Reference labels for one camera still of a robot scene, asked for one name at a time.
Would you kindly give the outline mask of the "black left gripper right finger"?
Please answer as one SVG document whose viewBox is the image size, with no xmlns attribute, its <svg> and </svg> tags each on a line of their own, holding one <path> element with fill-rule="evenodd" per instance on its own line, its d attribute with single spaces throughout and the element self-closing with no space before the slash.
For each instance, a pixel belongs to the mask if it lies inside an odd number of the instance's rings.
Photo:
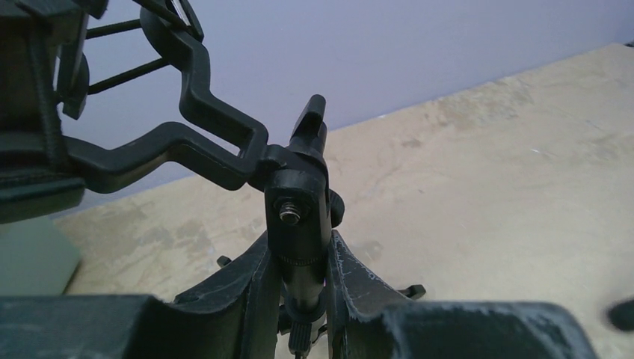
<svg viewBox="0 0 634 359">
<path fill-rule="evenodd" d="M 328 248 L 331 358 L 595 358 L 576 319 L 545 302 L 414 301 L 333 232 Z"/>
</svg>

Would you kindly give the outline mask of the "black tripod mic stand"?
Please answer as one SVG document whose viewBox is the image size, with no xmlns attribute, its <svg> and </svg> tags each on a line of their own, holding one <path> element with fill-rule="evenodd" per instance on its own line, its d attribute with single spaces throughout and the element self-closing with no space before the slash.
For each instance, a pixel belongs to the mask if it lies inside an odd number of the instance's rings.
<svg viewBox="0 0 634 359">
<path fill-rule="evenodd" d="M 289 146 L 270 145 L 262 123 L 210 91 L 209 54 L 187 1 L 142 1 L 136 20 L 89 28 L 85 40 L 139 28 L 158 59 L 88 85 L 103 92 L 165 66 L 181 75 L 179 111 L 184 123 L 163 123 L 113 150 L 69 145 L 76 170 L 98 193 L 125 188 L 165 162 L 176 162 L 227 190 L 250 185 L 265 197 L 271 265 L 249 291 L 238 358 L 269 358 L 278 335 L 290 353 L 306 358 L 327 338 L 328 248 L 344 204 L 330 189 L 323 153 L 325 99 L 312 96 Z"/>
</svg>

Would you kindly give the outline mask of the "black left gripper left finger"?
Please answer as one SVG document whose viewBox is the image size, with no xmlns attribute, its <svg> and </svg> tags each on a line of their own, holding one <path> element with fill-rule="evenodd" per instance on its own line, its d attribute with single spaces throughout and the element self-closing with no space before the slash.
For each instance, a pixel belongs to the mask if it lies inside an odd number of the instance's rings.
<svg viewBox="0 0 634 359">
<path fill-rule="evenodd" d="M 249 291 L 271 265 L 267 239 L 172 302 L 154 295 L 1 299 L 3 358 L 238 358 Z"/>
</svg>

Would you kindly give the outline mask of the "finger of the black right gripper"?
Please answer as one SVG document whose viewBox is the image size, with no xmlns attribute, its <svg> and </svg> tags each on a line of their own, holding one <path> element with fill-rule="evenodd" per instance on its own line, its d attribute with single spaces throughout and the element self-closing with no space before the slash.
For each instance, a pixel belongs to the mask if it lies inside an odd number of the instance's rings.
<svg viewBox="0 0 634 359">
<path fill-rule="evenodd" d="M 1 222 L 37 218 L 77 206 L 85 181 L 73 168 L 58 104 L 83 110 L 88 67 L 83 54 L 90 18 L 106 1 L 1 3 Z"/>
</svg>

